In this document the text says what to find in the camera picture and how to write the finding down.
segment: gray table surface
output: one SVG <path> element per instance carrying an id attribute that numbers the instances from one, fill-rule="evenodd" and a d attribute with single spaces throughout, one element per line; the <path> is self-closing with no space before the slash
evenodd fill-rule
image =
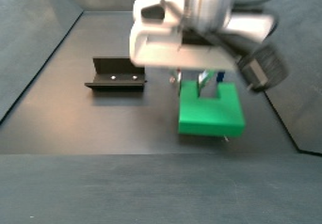
<path id="1" fill-rule="evenodd" d="M 94 93 L 93 56 L 128 56 L 130 12 L 86 12 L 0 126 L 1 153 L 293 152 L 261 94 L 247 92 L 235 72 L 247 128 L 241 137 L 180 136 L 177 93 L 168 70 L 145 69 L 137 93 Z"/>

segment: black bracket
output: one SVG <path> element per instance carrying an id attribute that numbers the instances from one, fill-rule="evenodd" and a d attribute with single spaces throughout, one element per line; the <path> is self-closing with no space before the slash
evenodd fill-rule
<path id="1" fill-rule="evenodd" d="M 93 90 L 138 89 L 145 83 L 144 68 L 136 67 L 128 57 L 93 57 L 96 77 L 85 87 Z"/>

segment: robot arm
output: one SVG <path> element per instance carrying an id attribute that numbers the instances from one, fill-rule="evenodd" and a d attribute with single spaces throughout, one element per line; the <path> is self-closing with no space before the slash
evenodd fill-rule
<path id="1" fill-rule="evenodd" d="M 273 17 L 232 12 L 232 2 L 136 0 L 129 36 L 132 62 L 169 69 L 239 70 L 251 89 L 276 85 L 287 71 L 273 49 L 261 47 Z M 205 44 L 185 44 L 188 32 L 199 35 Z"/>

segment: green block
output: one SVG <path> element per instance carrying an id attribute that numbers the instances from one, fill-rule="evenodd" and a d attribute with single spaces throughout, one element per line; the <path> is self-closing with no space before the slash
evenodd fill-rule
<path id="1" fill-rule="evenodd" d="M 216 98 L 197 96 L 195 81 L 181 82 L 179 133 L 239 136 L 245 128 L 235 85 L 219 83 Z"/>

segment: black cable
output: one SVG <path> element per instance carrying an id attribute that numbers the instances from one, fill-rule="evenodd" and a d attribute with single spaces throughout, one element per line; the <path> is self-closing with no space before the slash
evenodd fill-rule
<path id="1" fill-rule="evenodd" d="M 252 1 L 240 1 L 240 2 L 235 2 L 233 7 L 239 8 L 244 8 L 244 7 L 251 7 L 253 5 L 260 5 L 265 2 L 268 2 L 269 0 L 252 0 Z"/>

